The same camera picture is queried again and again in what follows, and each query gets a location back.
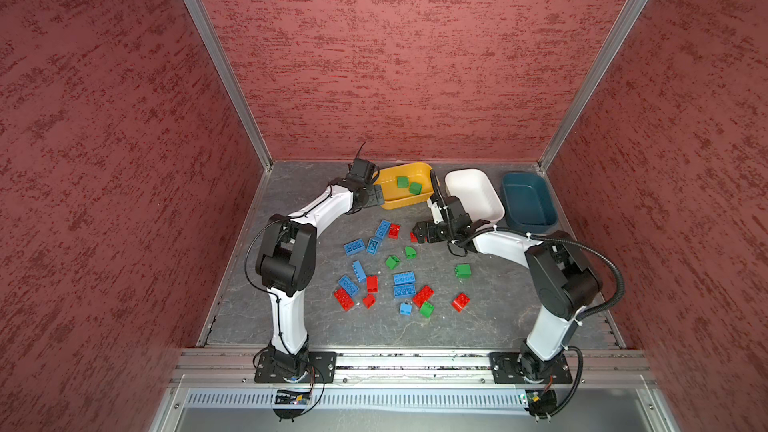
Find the green lego brick front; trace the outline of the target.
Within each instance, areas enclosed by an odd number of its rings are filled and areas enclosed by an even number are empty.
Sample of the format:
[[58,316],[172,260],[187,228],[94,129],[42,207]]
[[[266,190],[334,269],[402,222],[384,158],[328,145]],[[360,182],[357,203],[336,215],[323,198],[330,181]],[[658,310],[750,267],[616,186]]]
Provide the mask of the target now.
[[434,306],[429,301],[424,302],[420,307],[420,314],[425,318],[430,318],[433,311]]

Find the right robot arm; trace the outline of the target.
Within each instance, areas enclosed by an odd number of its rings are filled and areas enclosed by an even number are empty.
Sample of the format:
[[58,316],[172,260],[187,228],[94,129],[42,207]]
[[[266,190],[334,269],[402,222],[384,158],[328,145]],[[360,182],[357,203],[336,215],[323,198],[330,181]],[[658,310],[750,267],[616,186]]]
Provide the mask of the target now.
[[575,330],[587,317],[605,309],[593,303],[602,280],[584,253],[591,249],[558,232],[522,235],[487,220],[474,221],[459,198],[432,194],[431,221],[413,228],[420,243],[445,242],[465,252],[497,256],[527,267],[541,309],[518,357],[518,374],[539,383],[555,367]]

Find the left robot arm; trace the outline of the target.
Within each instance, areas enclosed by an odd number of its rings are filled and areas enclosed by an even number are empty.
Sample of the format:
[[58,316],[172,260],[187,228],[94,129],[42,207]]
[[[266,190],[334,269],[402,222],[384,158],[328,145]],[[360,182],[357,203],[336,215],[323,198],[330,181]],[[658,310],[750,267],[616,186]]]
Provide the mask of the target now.
[[377,178],[350,172],[330,181],[301,209],[273,215],[259,234],[256,258],[244,261],[249,284],[270,300],[273,333],[267,358],[288,377],[309,366],[304,299],[315,272],[317,239],[336,219],[368,206],[376,197]]

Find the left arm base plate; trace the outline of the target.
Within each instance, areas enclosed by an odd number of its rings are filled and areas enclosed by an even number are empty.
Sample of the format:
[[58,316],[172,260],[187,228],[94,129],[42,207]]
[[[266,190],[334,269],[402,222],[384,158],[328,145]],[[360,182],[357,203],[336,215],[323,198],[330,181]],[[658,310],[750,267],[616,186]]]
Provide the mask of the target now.
[[291,356],[268,349],[255,361],[254,382],[275,384],[330,384],[334,381],[338,354],[304,351]]

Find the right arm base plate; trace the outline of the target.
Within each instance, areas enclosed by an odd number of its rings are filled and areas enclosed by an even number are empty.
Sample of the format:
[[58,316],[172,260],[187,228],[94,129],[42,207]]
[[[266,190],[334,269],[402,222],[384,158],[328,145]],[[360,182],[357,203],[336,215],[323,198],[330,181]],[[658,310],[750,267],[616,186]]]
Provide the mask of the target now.
[[563,353],[542,361],[531,352],[491,352],[488,356],[495,384],[571,384],[570,366]]

